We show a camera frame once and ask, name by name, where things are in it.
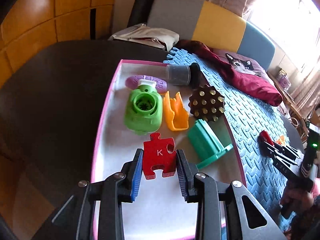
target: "yellow cushion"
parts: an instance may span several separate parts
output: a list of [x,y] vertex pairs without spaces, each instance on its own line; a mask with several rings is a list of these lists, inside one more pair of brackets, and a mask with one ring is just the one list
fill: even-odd
[[192,40],[208,47],[237,52],[246,21],[238,15],[205,1],[193,32]]

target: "dark wooden table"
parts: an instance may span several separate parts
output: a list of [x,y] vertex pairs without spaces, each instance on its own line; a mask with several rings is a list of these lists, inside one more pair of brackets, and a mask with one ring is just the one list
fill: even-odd
[[90,180],[100,114],[118,62],[162,62],[166,55],[123,41],[59,42],[1,88],[1,136],[40,171],[44,180],[35,175],[32,182],[54,206],[79,180]]

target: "purple oval object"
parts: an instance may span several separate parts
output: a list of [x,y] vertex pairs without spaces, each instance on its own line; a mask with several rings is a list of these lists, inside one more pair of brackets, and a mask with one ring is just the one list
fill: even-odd
[[138,82],[140,79],[156,81],[156,89],[159,94],[165,94],[167,91],[167,82],[156,77],[146,76],[146,75],[137,75],[128,77],[125,80],[125,86],[130,89],[136,89],[138,87]]

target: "light blue cushion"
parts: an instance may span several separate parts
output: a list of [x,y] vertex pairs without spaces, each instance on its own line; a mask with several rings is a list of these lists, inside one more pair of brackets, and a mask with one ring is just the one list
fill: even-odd
[[275,54],[275,45],[258,28],[247,22],[237,53],[256,60],[267,70]]

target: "black cap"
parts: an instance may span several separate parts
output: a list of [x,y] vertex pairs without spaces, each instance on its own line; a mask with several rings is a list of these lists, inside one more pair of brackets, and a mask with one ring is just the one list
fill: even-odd
[[190,82],[189,85],[192,89],[196,89],[200,86],[201,70],[198,63],[194,62],[190,66]]

